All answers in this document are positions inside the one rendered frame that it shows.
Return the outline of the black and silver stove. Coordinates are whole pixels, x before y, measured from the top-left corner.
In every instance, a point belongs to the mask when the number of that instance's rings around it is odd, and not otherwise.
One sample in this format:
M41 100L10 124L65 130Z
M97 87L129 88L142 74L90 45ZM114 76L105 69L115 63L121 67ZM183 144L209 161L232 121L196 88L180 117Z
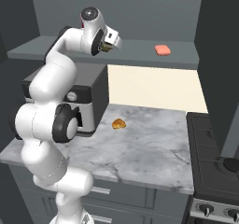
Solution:
M219 156L217 141L208 114L187 114L194 194L189 223L239 224L228 215L239 210L239 158ZM205 217L200 204L210 204L214 212Z

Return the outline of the black and silver coffee machine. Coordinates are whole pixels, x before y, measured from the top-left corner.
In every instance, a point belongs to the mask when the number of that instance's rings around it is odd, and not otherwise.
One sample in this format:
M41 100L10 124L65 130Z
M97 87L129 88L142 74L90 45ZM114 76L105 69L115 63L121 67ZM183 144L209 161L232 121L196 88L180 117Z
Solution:
M54 105L52 139L92 136L109 103L106 64L49 63L22 82L28 103Z

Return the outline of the black stove knob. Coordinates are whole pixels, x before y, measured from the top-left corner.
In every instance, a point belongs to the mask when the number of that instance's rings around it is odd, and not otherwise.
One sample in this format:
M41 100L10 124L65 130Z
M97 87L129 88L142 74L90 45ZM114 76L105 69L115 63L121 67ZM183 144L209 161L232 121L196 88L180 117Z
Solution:
M205 217L209 217L214 212L214 207L210 204L200 204L199 210L204 213Z
M228 215L233 219L235 223L239 222L239 210L238 209L229 209Z

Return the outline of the grey drawer front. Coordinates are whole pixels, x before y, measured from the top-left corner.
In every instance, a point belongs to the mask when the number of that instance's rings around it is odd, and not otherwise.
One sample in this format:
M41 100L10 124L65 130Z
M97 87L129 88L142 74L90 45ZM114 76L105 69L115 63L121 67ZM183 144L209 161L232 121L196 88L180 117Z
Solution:
M84 200L83 206L90 215L112 218L111 224L181 224L182 222L179 217L150 214L144 209L126 205ZM94 220L94 224L105 223Z
M21 189L45 192L47 194L52 193L36 186L33 181L33 175L25 167L12 164L10 164L8 167L10 168L17 185ZM110 193L103 194L92 191L87 195L87 198L149 208L152 208L155 203L155 189L137 187L99 179L94 180L94 186L96 188L109 189Z

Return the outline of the dark grey cabinet door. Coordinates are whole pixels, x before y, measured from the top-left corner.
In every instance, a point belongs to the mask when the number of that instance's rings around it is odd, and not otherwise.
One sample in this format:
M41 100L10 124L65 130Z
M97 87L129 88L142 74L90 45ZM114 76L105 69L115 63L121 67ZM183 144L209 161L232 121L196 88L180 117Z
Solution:
M0 35L9 58L27 58L16 48L40 36L33 0L0 0Z
M202 0L195 45L219 155L239 158L239 0Z

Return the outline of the orange brown pastry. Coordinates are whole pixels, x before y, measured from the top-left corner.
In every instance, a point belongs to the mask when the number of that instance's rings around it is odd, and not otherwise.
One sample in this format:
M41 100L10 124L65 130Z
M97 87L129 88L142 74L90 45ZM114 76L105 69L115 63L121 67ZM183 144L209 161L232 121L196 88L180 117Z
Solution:
M122 119L115 119L113 122L112 122L112 128L113 129L123 129L126 127L126 123L124 120Z

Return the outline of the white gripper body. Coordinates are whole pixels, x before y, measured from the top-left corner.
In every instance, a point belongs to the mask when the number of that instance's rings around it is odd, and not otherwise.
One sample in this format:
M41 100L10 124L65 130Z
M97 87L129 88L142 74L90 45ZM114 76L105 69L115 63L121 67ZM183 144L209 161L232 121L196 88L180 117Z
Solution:
M116 41L112 44L112 48L113 49L121 49L122 47L122 40L121 38L118 36Z

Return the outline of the pink bar soap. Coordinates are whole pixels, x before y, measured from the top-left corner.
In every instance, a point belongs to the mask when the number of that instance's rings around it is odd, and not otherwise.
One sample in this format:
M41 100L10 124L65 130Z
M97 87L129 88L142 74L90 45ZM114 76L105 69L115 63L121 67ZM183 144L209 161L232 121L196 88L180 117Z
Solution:
M166 45L156 45L155 51L159 56L168 56L171 54L171 50Z

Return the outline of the grey wall cabinet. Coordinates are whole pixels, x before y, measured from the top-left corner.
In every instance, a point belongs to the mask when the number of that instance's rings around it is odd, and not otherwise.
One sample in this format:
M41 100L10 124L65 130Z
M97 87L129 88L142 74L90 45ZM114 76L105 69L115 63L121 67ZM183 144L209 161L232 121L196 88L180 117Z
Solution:
M202 0L33 0L40 36L16 48L28 60L41 60L55 36L65 26L78 27L79 13L98 7L106 24L117 30L122 48L94 57L72 53L85 63L108 63L195 70L199 55L194 37ZM166 45L159 56L156 45Z

